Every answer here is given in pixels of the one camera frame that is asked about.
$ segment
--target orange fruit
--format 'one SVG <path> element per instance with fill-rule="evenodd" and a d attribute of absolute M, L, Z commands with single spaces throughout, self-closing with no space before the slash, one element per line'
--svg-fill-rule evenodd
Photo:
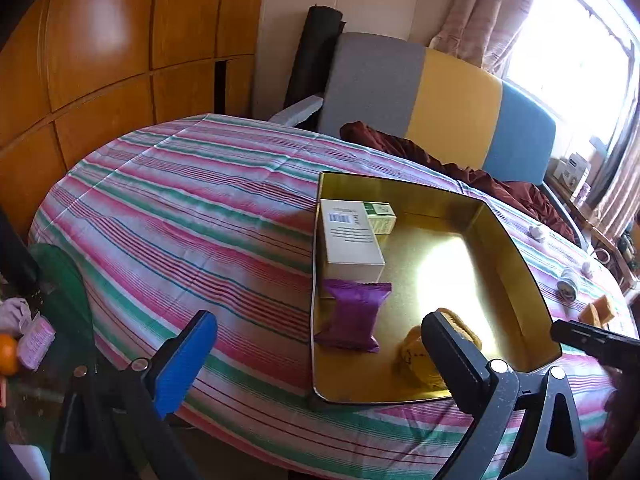
<path fill-rule="evenodd" d="M 8 334 L 0 334 L 0 375 L 10 376 L 20 369 L 18 342 Z"/>

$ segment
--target dark red cloth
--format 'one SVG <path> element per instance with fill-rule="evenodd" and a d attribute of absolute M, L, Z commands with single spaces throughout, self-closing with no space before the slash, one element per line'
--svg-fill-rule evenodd
<path fill-rule="evenodd" d="M 437 158 L 429 155 L 409 139 L 384 134 L 369 128 L 361 121 L 347 123 L 341 127 L 340 138 L 353 144 L 367 146 L 380 152 L 412 160 L 430 168 L 430 170 L 460 180 L 535 218 L 575 243 L 574 232 L 558 214 L 556 208 L 536 186 L 529 182 L 500 182 L 492 178 L 486 171 L 472 170 L 471 168 L 463 170 L 456 164 L 442 164 Z"/>

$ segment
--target purple snack packet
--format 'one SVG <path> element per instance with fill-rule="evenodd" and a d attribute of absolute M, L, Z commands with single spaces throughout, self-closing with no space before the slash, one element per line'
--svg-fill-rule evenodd
<path fill-rule="evenodd" d="M 373 326 L 380 305 L 391 293 L 391 283 L 324 280 L 323 285 L 335 298 L 335 307 L 329 325 L 316 334 L 316 342 L 347 350 L 380 350 L 373 337 Z"/>

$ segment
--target wooden panel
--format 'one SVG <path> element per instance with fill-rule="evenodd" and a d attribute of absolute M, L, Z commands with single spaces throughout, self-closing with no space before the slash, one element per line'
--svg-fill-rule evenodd
<path fill-rule="evenodd" d="M 52 124 L 0 152 L 0 206 L 20 236 L 26 237 L 38 206 L 64 174 Z"/>
<path fill-rule="evenodd" d="M 46 56 L 54 110 L 149 67 L 151 0 L 51 0 Z"/>
<path fill-rule="evenodd" d="M 219 0 L 156 0 L 152 66 L 212 57 Z"/>
<path fill-rule="evenodd" d="M 153 75 L 159 123 L 213 111 L 213 61 L 166 68 Z"/>
<path fill-rule="evenodd" d="M 0 52 L 0 147 L 49 112 L 38 37 L 46 0 L 36 0 Z"/>
<path fill-rule="evenodd" d="M 127 132 L 153 124 L 149 76 L 114 86 L 56 119 L 66 166 Z"/>
<path fill-rule="evenodd" d="M 262 0 L 221 0 L 216 56 L 254 54 Z"/>
<path fill-rule="evenodd" d="M 242 56 L 226 62 L 225 114 L 251 116 L 251 88 L 254 81 L 254 56 Z"/>

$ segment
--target pink and green striped fabric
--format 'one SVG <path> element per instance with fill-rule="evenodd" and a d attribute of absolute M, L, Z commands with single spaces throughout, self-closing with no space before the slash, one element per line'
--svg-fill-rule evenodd
<path fill-rule="evenodd" d="M 321 171 L 419 182 L 480 198 L 510 233 L 554 317 L 575 319 L 608 293 L 610 329 L 638 336 L 615 280 L 599 267 L 565 306 L 563 267 L 585 254 L 564 238 L 531 240 L 532 220 L 417 164 L 319 134 L 206 115 L 131 132 L 79 162 L 49 192 L 33 242 L 64 249 L 84 277 L 96 342 L 116 365 L 153 354 L 199 309 L 219 323 L 216 347 L 179 415 L 260 459 L 326 478 L 427 479 L 466 431 L 452 400 L 318 413 L 308 409 L 309 303 Z M 607 374 L 564 348 L 585 432 L 604 422 Z M 514 416 L 486 472 L 514 439 Z"/>

